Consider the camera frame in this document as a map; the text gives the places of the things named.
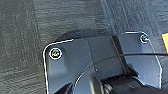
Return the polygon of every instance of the silver screw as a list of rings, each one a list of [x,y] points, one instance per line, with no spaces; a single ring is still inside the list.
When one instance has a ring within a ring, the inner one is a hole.
[[[51,59],[57,60],[61,58],[62,52],[59,48],[52,48],[49,52],[49,56],[51,57]]]
[[[140,40],[142,43],[147,43],[147,41],[149,40],[149,37],[148,37],[148,35],[143,34],[143,35],[141,35]]]

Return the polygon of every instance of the screw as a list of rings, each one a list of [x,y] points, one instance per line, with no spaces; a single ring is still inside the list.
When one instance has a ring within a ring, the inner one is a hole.
[[[59,48],[53,48],[50,50],[49,56],[52,59],[57,60],[57,59],[61,58],[62,52]]]
[[[143,34],[143,35],[141,35],[140,40],[142,43],[147,43],[147,41],[149,40],[149,37],[148,37],[148,35]]]

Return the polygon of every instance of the floor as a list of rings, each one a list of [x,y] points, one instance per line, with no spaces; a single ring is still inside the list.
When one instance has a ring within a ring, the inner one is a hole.
[[[66,32],[81,38],[144,31],[165,53],[167,8],[168,0],[0,0],[0,93],[46,94],[42,51]],[[168,90],[168,58],[159,60]]]

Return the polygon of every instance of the gray carpet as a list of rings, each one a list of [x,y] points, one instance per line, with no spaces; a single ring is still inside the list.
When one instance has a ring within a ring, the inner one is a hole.
[[[42,51],[66,32],[144,31],[156,52],[166,52],[167,7],[167,0],[0,0],[0,94],[46,94]],[[168,90],[168,59],[159,59]]]

